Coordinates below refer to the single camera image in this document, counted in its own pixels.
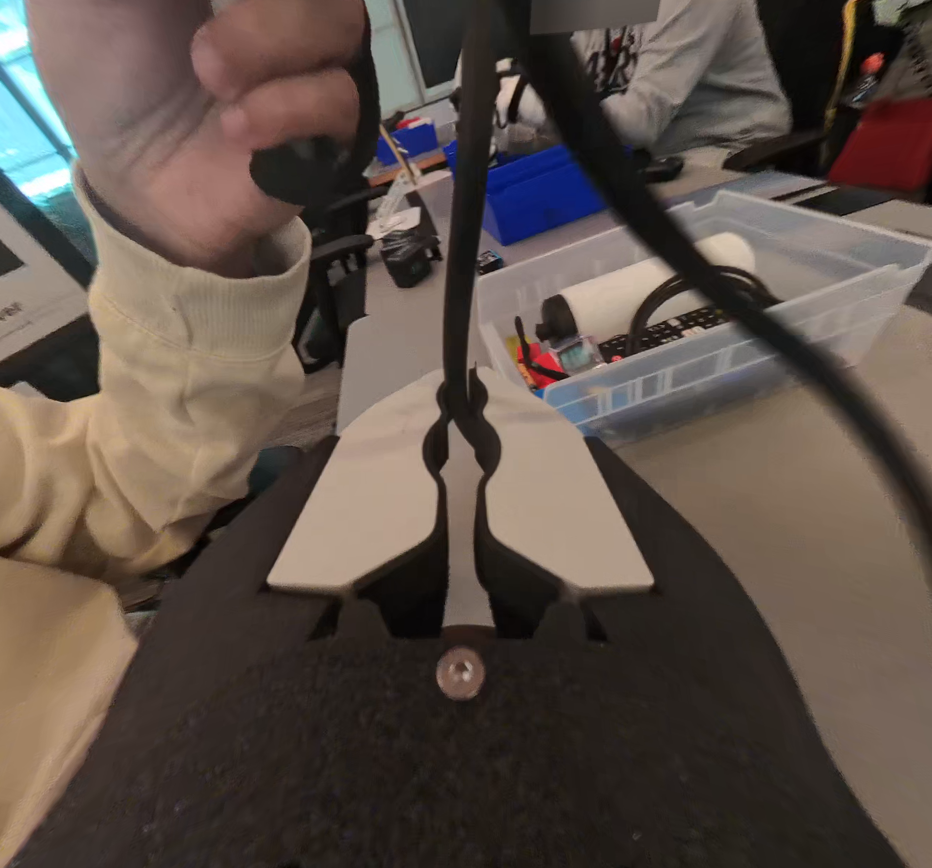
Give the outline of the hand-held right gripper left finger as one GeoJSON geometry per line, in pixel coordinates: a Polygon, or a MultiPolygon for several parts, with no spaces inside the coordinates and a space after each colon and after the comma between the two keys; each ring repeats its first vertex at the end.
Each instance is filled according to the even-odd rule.
{"type": "Polygon", "coordinates": [[[370,601],[399,637],[439,630],[449,587],[443,383],[436,369],[343,431],[266,577],[270,589],[370,601]]]}

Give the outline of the red bag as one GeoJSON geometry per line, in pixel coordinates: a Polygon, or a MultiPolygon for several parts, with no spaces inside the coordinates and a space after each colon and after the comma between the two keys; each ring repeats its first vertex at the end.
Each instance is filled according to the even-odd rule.
{"type": "Polygon", "coordinates": [[[931,100],[869,105],[827,177],[836,185],[925,191],[931,179],[931,100]]]}

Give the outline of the black jacket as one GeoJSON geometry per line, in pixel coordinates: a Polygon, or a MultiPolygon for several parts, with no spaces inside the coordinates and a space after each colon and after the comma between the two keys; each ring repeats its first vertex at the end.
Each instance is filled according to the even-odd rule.
{"type": "Polygon", "coordinates": [[[885,65],[902,46],[895,27],[879,25],[868,0],[757,0],[777,77],[790,105],[791,137],[819,133],[819,139],[776,155],[778,171],[821,176],[832,168],[856,129],[861,112],[842,103],[860,79],[863,63],[880,54],[885,65]]]}

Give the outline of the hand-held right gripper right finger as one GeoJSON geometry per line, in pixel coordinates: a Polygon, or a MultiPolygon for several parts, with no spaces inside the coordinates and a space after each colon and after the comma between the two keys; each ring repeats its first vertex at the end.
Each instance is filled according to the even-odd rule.
{"type": "Polygon", "coordinates": [[[531,637],[560,603],[588,611],[603,598],[655,586],[599,468],[612,453],[527,390],[488,367],[472,370],[472,449],[482,478],[474,567],[500,637],[531,637]]]}

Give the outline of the white paper towel roll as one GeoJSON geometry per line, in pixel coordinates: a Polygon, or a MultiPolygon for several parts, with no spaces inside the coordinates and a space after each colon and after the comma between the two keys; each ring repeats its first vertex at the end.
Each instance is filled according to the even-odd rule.
{"type": "MultiPolygon", "coordinates": [[[[756,272],[754,251],[737,234],[714,234],[695,246],[712,265],[756,272]]],[[[542,303],[536,338],[556,343],[582,335],[602,343],[623,335],[646,298],[674,275],[651,258],[569,286],[542,303]]]]}

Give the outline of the small black device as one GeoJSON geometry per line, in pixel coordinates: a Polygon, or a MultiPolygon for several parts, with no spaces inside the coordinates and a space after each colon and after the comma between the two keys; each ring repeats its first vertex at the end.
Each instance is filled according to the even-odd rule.
{"type": "Polygon", "coordinates": [[[395,286],[410,289],[430,278],[433,264],[443,261],[439,244],[434,233],[392,232],[379,242],[379,256],[395,286]]]}

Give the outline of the black remote control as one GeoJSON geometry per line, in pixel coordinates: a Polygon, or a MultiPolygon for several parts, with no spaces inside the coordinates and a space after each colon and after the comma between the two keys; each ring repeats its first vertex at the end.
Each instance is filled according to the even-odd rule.
{"type": "Polygon", "coordinates": [[[634,354],[693,337],[706,330],[727,324],[729,321],[729,316],[722,310],[706,306],[657,324],[645,326],[639,333],[639,337],[635,339],[634,349],[628,346],[629,335],[623,334],[600,343],[599,351],[606,364],[620,362],[634,354]]]}

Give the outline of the framed tag poster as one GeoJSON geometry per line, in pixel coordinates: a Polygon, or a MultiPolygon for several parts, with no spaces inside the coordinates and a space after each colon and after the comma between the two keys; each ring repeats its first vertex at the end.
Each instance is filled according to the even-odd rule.
{"type": "Polygon", "coordinates": [[[89,319],[92,267],[62,231],[1,175],[1,385],[68,401],[98,390],[89,319]]]}

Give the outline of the bottle with red cap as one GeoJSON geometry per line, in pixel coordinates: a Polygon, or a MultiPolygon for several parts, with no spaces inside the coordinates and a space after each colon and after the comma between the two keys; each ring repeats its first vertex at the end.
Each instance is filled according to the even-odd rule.
{"type": "Polygon", "coordinates": [[[885,55],[882,52],[874,53],[862,62],[857,81],[848,95],[847,106],[858,111],[868,106],[877,93],[884,67],[885,55]]]}

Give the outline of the grey desk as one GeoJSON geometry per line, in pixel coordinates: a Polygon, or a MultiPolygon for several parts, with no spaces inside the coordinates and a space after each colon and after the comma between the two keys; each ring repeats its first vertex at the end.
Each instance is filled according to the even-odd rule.
{"type": "MultiPolygon", "coordinates": [[[[338,430],[440,367],[442,271],[367,269],[338,430]]],[[[930,466],[930,297],[910,297],[858,375],[930,466]]],[[[845,779],[911,866],[930,866],[930,597],[910,532],[845,430],[801,388],[620,450],[761,611],[845,779]]]]}

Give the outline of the blue plastic bin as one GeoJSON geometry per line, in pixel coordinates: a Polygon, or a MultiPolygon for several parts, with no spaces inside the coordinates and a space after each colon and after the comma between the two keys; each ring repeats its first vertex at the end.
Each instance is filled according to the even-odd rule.
{"type": "MultiPolygon", "coordinates": [[[[436,125],[433,120],[425,117],[408,118],[395,126],[387,133],[395,148],[408,160],[414,160],[437,151],[439,141],[436,125]]],[[[377,145],[376,160],[380,165],[392,166],[398,159],[391,150],[385,138],[380,136],[377,145]]]]}
{"type": "Polygon", "coordinates": [[[494,160],[486,172],[482,227],[499,245],[529,240],[608,209],[561,145],[494,160]]]}

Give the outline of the clear plastic container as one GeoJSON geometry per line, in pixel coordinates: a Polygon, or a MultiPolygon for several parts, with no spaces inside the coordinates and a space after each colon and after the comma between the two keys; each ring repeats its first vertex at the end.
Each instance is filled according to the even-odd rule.
{"type": "MultiPolygon", "coordinates": [[[[782,300],[775,320],[847,366],[861,361],[930,266],[930,245],[916,237],[734,191],[688,201],[671,218],[695,243],[742,237],[754,273],[782,300]]],[[[528,389],[511,354],[515,318],[533,331],[545,300],[650,260],[633,233],[615,227],[480,278],[474,319],[492,367],[528,389]]],[[[795,381],[770,347],[726,323],[583,373],[542,399],[584,434],[630,444],[795,381]]]]}

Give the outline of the black office chair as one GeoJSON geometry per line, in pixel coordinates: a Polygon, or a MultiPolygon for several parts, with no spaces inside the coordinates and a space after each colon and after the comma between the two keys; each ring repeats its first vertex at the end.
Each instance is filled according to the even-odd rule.
{"type": "Polygon", "coordinates": [[[300,219],[311,235],[311,259],[293,345],[308,375],[342,366],[347,332],[366,313],[369,204],[379,191],[357,175],[323,209],[300,219]]]}

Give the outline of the person's left hand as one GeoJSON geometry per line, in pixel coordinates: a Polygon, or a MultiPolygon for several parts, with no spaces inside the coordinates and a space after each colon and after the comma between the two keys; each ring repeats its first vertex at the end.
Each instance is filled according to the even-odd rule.
{"type": "Polygon", "coordinates": [[[350,144],[363,0],[24,0],[47,93],[96,210],[171,263],[245,279],[297,216],[254,150],[350,144]]]}

